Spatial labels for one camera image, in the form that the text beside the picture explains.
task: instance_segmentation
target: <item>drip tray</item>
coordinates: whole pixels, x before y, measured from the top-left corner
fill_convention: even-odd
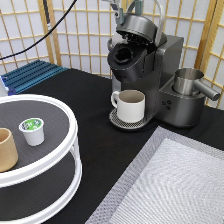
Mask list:
[[[113,109],[110,112],[109,115],[109,119],[110,122],[117,128],[123,130],[123,131],[137,131],[141,128],[143,128],[145,125],[147,125],[149,123],[149,121],[151,121],[153,118],[152,115],[146,114],[145,117],[136,122],[136,123],[126,123],[124,121],[121,121],[118,117],[117,117],[117,109]]]

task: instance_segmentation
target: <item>cable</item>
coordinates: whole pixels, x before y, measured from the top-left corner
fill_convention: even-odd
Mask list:
[[[55,26],[45,35],[43,36],[40,40],[38,40],[36,43],[34,43],[33,45],[31,45],[30,47],[26,48],[25,50],[23,51],[20,51],[16,54],[11,54],[9,56],[5,56],[3,58],[0,58],[0,61],[6,59],[6,58],[11,58],[13,56],[16,56],[16,55],[19,55],[19,54],[22,54],[28,50],[30,50],[31,48],[35,47],[37,44],[39,44],[42,40],[44,40],[45,38],[47,38],[54,30],[55,28],[61,23],[62,20],[64,20],[64,18],[68,15],[68,13],[71,11],[72,7],[75,5],[75,3],[77,2],[77,0],[74,0],[74,2],[71,4],[71,6],[69,7],[69,9],[66,11],[66,13],[64,14],[64,16],[61,17],[61,19],[55,24]]]

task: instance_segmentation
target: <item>coffee mug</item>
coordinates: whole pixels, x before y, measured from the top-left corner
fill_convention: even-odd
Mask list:
[[[18,161],[18,153],[12,132],[0,128],[0,172],[11,169]]]
[[[142,92],[137,90],[115,91],[111,95],[111,102],[117,108],[117,117],[121,121],[135,123],[144,117],[145,95]]]

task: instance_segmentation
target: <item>white rim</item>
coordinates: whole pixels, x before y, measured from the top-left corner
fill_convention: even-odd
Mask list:
[[[72,155],[75,160],[75,175],[72,180],[72,183],[70,184],[69,188],[66,190],[66,192],[57,200],[55,201],[52,205],[49,207],[45,208],[41,212],[38,212],[34,215],[31,215],[29,217],[23,218],[23,219],[18,219],[18,220],[12,220],[12,221],[0,221],[1,224],[39,224],[43,223],[44,221],[50,219],[52,216],[57,214],[60,210],[62,210],[68,202],[72,199],[74,194],[76,193],[81,177],[82,177],[82,163],[80,159],[76,159],[76,155],[71,150]]]
[[[24,101],[24,100],[36,100],[41,102],[46,102],[53,104],[60,109],[62,109],[68,116],[70,127],[67,136],[63,142],[51,153],[49,153],[44,158],[22,167],[17,170],[9,171],[0,174],[0,188],[21,183],[23,181],[29,180],[44,171],[50,169],[56,163],[58,163],[71,149],[77,138],[78,126],[75,116],[72,110],[63,102],[56,100],[51,97],[41,96],[41,95],[17,95],[10,97],[0,98],[0,106],[2,103],[13,102],[13,101]]]

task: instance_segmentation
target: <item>table surface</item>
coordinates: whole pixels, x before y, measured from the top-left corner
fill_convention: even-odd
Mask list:
[[[139,132],[126,133],[109,122],[111,80],[70,69],[23,92],[66,103],[78,122],[83,176],[69,204],[47,224],[85,223],[158,126],[224,149],[224,111],[204,107],[200,123],[178,129],[153,120]]]

